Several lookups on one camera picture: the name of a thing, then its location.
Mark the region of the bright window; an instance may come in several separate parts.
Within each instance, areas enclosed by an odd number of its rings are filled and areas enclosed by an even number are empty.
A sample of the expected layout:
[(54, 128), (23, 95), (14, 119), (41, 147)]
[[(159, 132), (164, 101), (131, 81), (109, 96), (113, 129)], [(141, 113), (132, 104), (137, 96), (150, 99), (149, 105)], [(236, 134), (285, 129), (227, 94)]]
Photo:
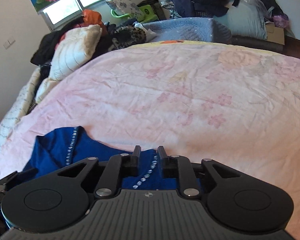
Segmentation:
[(58, 0), (45, 8), (40, 14), (50, 30), (56, 30), (74, 18), (84, 9), (102, 5), (105, 0)]

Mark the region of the white patterned quilt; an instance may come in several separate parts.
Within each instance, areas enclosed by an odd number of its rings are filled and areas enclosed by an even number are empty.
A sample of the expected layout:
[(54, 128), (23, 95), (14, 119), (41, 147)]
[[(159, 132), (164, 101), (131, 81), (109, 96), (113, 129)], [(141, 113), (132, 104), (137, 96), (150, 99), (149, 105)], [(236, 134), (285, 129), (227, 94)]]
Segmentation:
[(34, 91), (40, 78), (40, 67), (32, 73), (29, 81), (24, 85), (10, 110), (5, 114), (0, 122), (0, 151), (2, 145), (7, 141), (11, 132), (21, 118), (28, 113), (34, 98)]

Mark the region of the leopard print garment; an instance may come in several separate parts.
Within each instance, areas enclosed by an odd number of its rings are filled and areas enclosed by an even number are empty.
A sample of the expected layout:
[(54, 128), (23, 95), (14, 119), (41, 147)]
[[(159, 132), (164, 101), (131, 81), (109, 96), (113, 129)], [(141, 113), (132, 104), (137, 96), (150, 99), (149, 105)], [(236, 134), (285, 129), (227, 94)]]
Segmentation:
[(110, 37), (116, 50), (146, 42), (146, 32), (133, 26), (119, 27), (110, 34)]

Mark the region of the black garment pile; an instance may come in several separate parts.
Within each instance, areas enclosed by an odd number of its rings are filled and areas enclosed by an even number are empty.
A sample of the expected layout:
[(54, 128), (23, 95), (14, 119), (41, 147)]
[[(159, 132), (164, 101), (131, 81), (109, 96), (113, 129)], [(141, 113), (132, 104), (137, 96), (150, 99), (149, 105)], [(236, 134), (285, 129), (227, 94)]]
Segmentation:
[(30, 62), (36, 66), (42, 65), (51, 61), (55, 53), (55, 47), (60, 42), (61, 37), (69, 30), (73, 29), (75, 25), (83, 23), (83, 16), (78, 17), (67, 23), (62, 29), (55, 30), (46, 34), (39, 45), (38, 50), (33, 54)]

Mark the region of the light blue grey pillow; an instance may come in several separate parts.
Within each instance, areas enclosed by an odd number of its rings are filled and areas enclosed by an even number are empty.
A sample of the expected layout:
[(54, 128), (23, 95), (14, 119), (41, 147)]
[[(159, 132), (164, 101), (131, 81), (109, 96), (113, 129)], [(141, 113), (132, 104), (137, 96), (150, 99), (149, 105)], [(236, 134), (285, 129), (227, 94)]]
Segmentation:
[(260, 0), (239, 0), (235, 7), (235, 0), (227, 0), (225, 7), (228, 8), (224, 16), (214, 16), (213, 19), (228, 27), (232, 36), (244, 36), (258, 40), (267, 39), (267, 30), (264, 18), (268, 11)]

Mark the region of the orange garment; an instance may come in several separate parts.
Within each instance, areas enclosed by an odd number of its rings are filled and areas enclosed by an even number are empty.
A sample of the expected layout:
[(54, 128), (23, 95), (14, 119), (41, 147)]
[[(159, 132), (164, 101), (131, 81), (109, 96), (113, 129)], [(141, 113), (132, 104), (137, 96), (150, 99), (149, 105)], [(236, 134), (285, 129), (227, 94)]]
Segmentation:
[(82, 15), (83, 15), (83, 22), (85, 26), (89, 26), (89, 25), (99, 25), (100, 27), (103, 26), (102, 16), (99, 12), (89, 10), (89, 9), (84, 9)]

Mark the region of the cardboard box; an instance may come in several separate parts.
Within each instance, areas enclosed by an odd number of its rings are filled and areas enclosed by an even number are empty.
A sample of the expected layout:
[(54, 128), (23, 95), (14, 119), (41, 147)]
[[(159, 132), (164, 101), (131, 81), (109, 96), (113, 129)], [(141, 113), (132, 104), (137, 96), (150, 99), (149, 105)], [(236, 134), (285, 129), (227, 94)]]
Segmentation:
[(274, 23), (266, 23), (267, 39), (266, 41), (275, 44), (285, 44), (285, 32), (284, 29), (278, 28)]

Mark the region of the dark navy clothes pile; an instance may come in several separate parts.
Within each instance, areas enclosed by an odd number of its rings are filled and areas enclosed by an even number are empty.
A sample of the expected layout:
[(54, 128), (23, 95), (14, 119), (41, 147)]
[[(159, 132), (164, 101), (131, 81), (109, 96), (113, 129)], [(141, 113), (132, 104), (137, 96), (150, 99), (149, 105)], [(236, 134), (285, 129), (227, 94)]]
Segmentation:
[(181, 17), (200, 17), (204, 13), (207, 17), (222, 17), (229, 8), (225, 0), (172, 0), (175, 11)]

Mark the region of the green plastic item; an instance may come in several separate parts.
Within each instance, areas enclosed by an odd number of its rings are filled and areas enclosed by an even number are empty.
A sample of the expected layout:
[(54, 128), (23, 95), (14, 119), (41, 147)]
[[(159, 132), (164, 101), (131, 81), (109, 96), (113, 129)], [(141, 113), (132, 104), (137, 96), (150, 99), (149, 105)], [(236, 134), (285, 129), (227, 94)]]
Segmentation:
[[(150, 23), (150, 22), (159, 21), (159, 17), (157, 16), (157, 14), (155, 14), (153, 8), (150, 5), (141, 6), (141, 7), (139, 7), (139, 9), (142, 12), (141, 23)], [(114, 18), (121, 19), (124, 21), (130, 20), (130, 19), (137, 20), (137, 18), (132, 13), (118, 15), (113, 9), (111, 9), (110, 13)]]

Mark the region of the floral grey pillow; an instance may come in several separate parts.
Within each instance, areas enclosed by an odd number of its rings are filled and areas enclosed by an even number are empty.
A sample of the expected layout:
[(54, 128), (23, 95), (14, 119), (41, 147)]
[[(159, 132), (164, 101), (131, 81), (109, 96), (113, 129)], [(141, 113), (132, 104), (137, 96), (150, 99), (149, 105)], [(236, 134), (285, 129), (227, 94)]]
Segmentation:
[(132, 0), (106, 0), (110, 13), (114, 18), (135, 18), (142, 22), (146, 16)]

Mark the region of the blue knit sweater with rhinestones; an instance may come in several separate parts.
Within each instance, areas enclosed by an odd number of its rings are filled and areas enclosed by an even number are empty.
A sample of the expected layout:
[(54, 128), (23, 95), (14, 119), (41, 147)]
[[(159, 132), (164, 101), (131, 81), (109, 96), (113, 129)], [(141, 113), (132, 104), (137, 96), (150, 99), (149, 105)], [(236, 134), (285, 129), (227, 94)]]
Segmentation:
[[(99, 161), (108, 161), (110, 157), (121, 153), (129, 152), (91, 139), (81, 126), (57, 128), (44, 136), (36, 136), (32, 155), (23, 171), (36, 169), (37, 172), (32, 172), (24, 181), (42, 177), (85, 158), (96, 157)], [(139, 161), (138, 176), (123, 178), (122, 189), (176, 189), (176, 179), (164, 178), (160, 165), (153, 164), (153, 161), (159, 161), (156, 150), (142, 151)]]

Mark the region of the pink floral bed blanket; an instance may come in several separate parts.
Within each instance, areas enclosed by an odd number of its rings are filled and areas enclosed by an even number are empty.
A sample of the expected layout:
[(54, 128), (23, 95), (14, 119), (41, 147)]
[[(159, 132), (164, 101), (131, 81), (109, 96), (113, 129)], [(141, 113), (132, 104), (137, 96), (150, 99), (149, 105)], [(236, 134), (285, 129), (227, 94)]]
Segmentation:
[(290, 194), (300, 239), (300, 59), (206, 42), (157, 42), (106, 53), (57, 84), (0, 149), (0, 179), (29, 161), (35, 138), (82, 126), (108, 146), (164, 146)]

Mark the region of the light blue quilted blanket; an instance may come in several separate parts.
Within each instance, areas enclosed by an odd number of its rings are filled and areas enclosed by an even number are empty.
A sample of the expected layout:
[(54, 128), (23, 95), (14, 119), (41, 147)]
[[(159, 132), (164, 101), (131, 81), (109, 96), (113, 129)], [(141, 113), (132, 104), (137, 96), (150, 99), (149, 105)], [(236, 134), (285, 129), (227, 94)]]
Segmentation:
[(154, 42), (183, 40), (231, 44), (232, 40), (230, 29), (213, 18), (176, 18), (143, 26), (156, 33)]

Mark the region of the white wall switch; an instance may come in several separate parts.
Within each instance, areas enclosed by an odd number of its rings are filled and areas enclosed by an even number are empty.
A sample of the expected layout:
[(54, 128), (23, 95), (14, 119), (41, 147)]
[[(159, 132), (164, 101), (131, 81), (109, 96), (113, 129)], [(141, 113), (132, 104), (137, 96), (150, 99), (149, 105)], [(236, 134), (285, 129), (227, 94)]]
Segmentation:
[(13, 36), (9, 37), (3, 44), (5, 49), (10, 48), (11, 45), (15, 43), (15, 38)]

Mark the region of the white quilted puffer jacket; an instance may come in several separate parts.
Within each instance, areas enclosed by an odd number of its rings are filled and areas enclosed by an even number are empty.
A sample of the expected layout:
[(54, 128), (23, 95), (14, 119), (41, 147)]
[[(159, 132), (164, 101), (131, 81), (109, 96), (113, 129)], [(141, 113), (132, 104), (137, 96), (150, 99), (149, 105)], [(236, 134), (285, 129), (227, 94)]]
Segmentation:
[(74, 28), (65, 33), (65, 38), (55, 50), (49, 75), (37, 90), (36, 103), (42, 102), (57, 84), (92, 58), (101, 35), (102, 28), (98, 24)]

